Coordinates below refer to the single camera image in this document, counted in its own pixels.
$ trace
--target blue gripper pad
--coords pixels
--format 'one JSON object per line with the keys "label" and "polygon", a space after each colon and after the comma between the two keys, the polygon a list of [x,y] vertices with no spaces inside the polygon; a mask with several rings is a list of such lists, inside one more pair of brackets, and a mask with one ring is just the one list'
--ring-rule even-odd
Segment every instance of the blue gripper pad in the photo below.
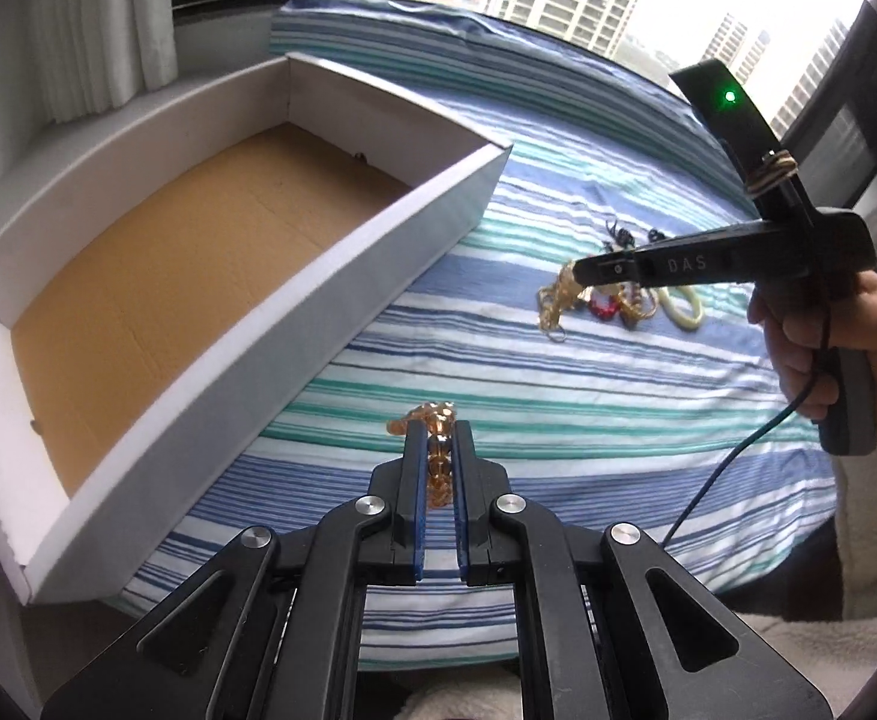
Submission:
{"label": "blue gripper pad", "polygon": [[418,446],[417,483],[415,485],[415,580],[421,581],[425,572],[425,516],[427,509],[427,487],[429,486],[429,432],[422,430],[422,440]]}
{"label": "blue gripper pad", "polygon": [[459,553],[459,576],[464,580],[468,571],[468,514],[465,512],[464,477],[457,435],[451,439],[451,489],[454,496],[454,544]]}

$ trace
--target pale green bangle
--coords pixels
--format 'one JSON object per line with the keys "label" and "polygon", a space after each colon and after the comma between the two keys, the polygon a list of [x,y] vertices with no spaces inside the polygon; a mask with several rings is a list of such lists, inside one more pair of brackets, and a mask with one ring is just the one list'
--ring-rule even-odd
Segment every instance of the pale green bangle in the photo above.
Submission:
{"label": "pale green bangle", "polygon": [[[686,300],[692,306],[691,314],[683,314],[678,309],[669,293],[669,290],[672,289],[685,295]],[[705,310],[701,306],[701,298],[694,287],[659,287],[657,291],[658,302],[662,304],[662,309],[668,318],[672,319],[672,322],[675,322],[683,330],[698,330],[701,327],[701,322],[705,319]]]}

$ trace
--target human hand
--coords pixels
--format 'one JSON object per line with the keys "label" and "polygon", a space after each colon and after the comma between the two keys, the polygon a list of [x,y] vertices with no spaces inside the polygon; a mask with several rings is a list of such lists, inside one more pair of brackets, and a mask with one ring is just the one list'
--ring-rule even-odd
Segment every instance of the human hand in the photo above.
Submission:
{"label": "human hand", "polygon": [[[867,352],[875,379],[877,424],[877,274],[874,271],[858,274],[854,295],[835,301],[831,309],[829,346]],[[819,307],[786,314],[779,323],[755,290],[748,316],[752,324],[763,324],[765,346],[771,365],[778,373],[779,386],[787,399],[794,399],[811,377],[812,352],[821,343],[824,311]],[[798,408],[798,413],[810,419],[824,419],[828,407],[838,397],[838,382],[828,374],[819,375],[819,381]]]}

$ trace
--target blue and white striped fabric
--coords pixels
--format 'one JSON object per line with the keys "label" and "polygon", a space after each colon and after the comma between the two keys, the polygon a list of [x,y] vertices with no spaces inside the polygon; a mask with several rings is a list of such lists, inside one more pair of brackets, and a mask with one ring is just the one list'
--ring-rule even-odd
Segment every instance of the blue and white striped fabric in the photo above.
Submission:
{"label": "blue and white striped fabric", "polygon": [[[707,319],[695,333],[661,312],[635,330],[577,314],[560,344],[539,333],[535,294],[562,263],[600,249],[608,220],[643,242],[651,227],[676,235],[747,218],[718,146],[637,76],[483,17],[292,0],[275,14],[272,47],[414,86],[514,151],[478,228],[276,416],[137,572],[124,604],[147,610],[247,525],[305,527],[363,493],[375,464],[401,452],[385,422],[427,400],[456,402],[478,453],[563,521],[627,519],[661,538],[728,449],[784,405],[744,320],[749,288],[701,289]],[[523,93],[528,79],[550,92]],[[730,467],[672,552],[722,589],[778,565],[834,505],[815,429],[790,418]],[[513,656],[510,590],[459,584],[450,509],[429,513],[426,546],[420,586],[370,589],[363,666]]]}

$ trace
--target black cable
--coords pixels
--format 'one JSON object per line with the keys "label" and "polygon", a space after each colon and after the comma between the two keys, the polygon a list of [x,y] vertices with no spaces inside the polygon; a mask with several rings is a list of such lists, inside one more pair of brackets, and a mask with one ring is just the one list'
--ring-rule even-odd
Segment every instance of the black cable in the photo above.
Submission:
{"label": "black cable", "polygon": [[752,435],[748,436],[746,439],[739,442],[735,448],[725,456],[725,459],[715,467],[715,470],[712,471],[711,476],[705,480],[705,484],[701,485],[701,489],[695,494],[695,497],[691,499],[688,506],[685,507],[685,510],[678,516],[677,520],[675,520],[675,524],[669,529],[667,533],[665,533],[665,538],[662,539],[661,547],[665,549],[669,543],[672,541],[672,537],[675,536],[675,531],[677,531],[682,523],[688,519],[689,515],[695,510],[695,507],[701,502],[701,499],[705,497],[708,490],[712,488],[712,485],[716,483],[716,480],[722,475],[723,471],[731,466],[732,461],[734,461],[737,456],[741,455],[744,450],[752,446],[754,442],[761,439],[766,433],[771,430],[776,429],[778,425],[780,425],[783,421],[785,421],[789,416],[795,413],[795,410],[800,408],[801,404],[805,402],[805,399],[811,394],[812,389],[815,384],[819,381],[819,375],[821,374],[821,366],[824,365],[825,355],[828,352],[828,340],[832,331],[832,309],[828,300],[828,283],[825,280],[825,271],[821,264],[821,258],[819,258],[819,252],[815,247],[815,242],[812,237],[812,220],[808,213],[808,207],[804,202],[797,202],[798,208],[801,210],[800,218],[802,221],[802,226],[805,228],[806,234],[806,242],[808,247],[812,252],[812,265],[816,276],[816,281],[819,284],[819,297],[821,298],[821,304],[824,306],[824,319],[821,324],[821,343],[819,343],[819,354],[816,356],[815,366],[812,369],[812,376],[808,380],[808,383],[803,386],[802,390],[799,394],[795,396],[795,399],[792,400],[789,405],[787,405],[784,409],[782,409],[779,413],[776,413],[768,422],[762,425],[758,430],[756,430]]}
{"label": "black cable", "polygon": [[662,549],[665,549],[669,545],[669,542],[672,540],[672,536],[675,536],[675,531],[677,531],[683,522],[688,519],[689,515],[694,511],[695,507],[699,504],[702,498],[705,497],[705,493],[708,493],[708,490],[712,488],[712,485],[715,484],[715,481],[718,480],[722,472],[731,466],[732,461],[737,458],[737,456],[741,455],[744,450],[752,446],[754,442],[761,439],[763,435],[765,435],[768,431],[773,430],[778,427],[783,421],[785,421],[792,413],[801,406],[802,403],[805,402],[805,398],[808,397],[810,392],[812,391],[812,387],[815,386],[816,382],[819,381],[819,372],[816,370],[812,373],[812,378],[808,380],[808,384],[800,391],[799,394],[795,396],[795,400],[787,405],[784,409],[782,409],[779,413],[776,413],[768,422],[766,422],[762,427],[756,430],[752,435],[748,436],[746,439],[739,442],[739,445],[728,453],[725,456],[725,459],[715,467],[715,470],[712,471],[712,475],[708,477],[705,481],[704,485],[701,485],[701,489],[695,494],[695,497],[691,499],[689,505],[685,507],[685,511],[682,512],[678,519],[675,520],[675,524],[669,529],[669,531],[665,534],[665,538],[662,539]]}

